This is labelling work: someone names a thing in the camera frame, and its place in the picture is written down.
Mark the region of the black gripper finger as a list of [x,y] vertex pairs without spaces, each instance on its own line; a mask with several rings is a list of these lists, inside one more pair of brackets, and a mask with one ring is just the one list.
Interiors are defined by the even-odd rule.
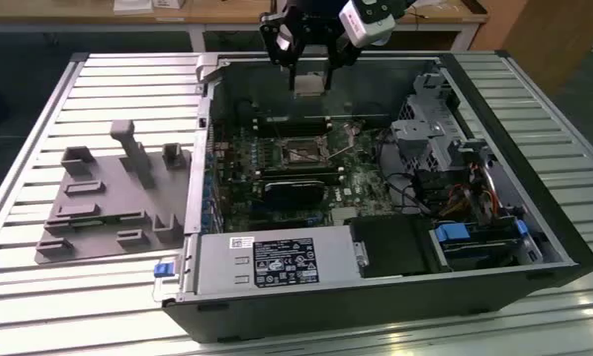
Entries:
[[289,71],[289,90],[295,90],[297,61],[304,52],[303,12],[263,13],[259,31],[271,62]]
[[324,90],[331,89],[333,72],[343,66],[355,64],[361,48],[355,47],[349,39],[343,39],[345,29],[340,20],[324,25],[324,45],[327,47],[327,67],[324,75]]

